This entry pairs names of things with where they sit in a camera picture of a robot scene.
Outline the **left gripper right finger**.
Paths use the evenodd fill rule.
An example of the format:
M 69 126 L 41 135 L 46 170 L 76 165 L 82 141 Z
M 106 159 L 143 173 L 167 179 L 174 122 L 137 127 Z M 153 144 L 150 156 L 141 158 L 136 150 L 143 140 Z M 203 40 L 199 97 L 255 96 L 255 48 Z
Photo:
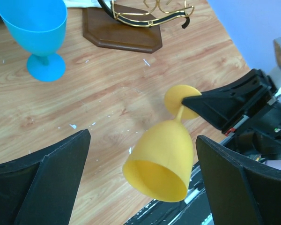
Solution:
M 281 170 L 204 135 L 196 149 L 214 224 L 281 225 Z

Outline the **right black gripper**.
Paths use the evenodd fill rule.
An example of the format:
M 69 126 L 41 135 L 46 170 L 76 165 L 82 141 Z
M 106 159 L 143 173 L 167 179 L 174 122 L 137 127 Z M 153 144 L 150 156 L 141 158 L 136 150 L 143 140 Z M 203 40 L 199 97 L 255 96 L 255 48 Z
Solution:
M 252 69 L 223 87 L 183 98 L 182 105 L 226 134 L 225 147 L 246 156 L 281 160 L 281 103 L 271 89 L 272 79 Z

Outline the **blue plastic goblet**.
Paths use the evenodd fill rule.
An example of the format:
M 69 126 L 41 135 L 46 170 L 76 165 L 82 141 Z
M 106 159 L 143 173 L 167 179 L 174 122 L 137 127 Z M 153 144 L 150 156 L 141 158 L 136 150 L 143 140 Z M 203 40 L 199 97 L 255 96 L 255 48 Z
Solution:
M 27 71 L 43 82 L 58 80 L 66 70 L 61 56 L 67 27 L 67 7 L 62 0 L 0 0 L 0 16 L 24 50 Z

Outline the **gold and black wine glass rack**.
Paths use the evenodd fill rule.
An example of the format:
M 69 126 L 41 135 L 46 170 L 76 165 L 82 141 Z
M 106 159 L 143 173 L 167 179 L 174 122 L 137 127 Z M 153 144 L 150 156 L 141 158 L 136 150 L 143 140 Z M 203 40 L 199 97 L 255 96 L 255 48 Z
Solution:
M 154 53 L 163 46 L 160 25 L 184 18 L 182 29 L 190 24 L 195 7 L 186 1 L 179 10 L 165 11 L 159 0 L 150 11 L 98 1 L 99 7 L 82 10 L 82 35 L 97 47 Z

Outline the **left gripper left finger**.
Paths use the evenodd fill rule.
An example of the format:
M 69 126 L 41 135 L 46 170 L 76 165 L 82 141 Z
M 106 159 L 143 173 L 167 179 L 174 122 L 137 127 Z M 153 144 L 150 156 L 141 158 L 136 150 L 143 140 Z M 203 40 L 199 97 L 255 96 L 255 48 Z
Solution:
M 67 225 L 86 163 L 88 129 L 0 164 L 0 225 Z

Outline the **yellow plastic goblet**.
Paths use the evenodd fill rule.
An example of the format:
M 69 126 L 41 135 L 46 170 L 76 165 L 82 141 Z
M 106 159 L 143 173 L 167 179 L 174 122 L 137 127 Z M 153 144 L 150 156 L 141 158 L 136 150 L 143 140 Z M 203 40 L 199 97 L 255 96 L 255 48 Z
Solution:
M 198 114 L 183 106 L 182 100 L 200 95 L 196 88 L 188 85 L 171 87 L 165 93 L 164 105 L 174 118 L 148 129 L 122 167 L 127 182 L 140 193 L 170 203 L 185 199 L 194 147 L 181 121 L 195 119 Z

